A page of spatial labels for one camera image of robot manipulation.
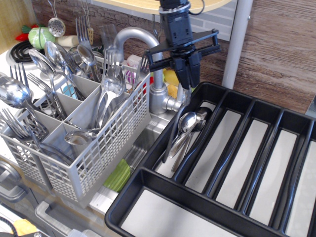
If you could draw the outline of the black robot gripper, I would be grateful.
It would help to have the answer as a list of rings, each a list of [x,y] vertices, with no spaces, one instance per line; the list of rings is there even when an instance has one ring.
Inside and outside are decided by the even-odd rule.
[[[160,7],[159,14],[165,41],[146,51],[150,71],[172,67],[184,89],[197,87],[202,57],[221,51],[219,31],[194,33],[188,7]]]

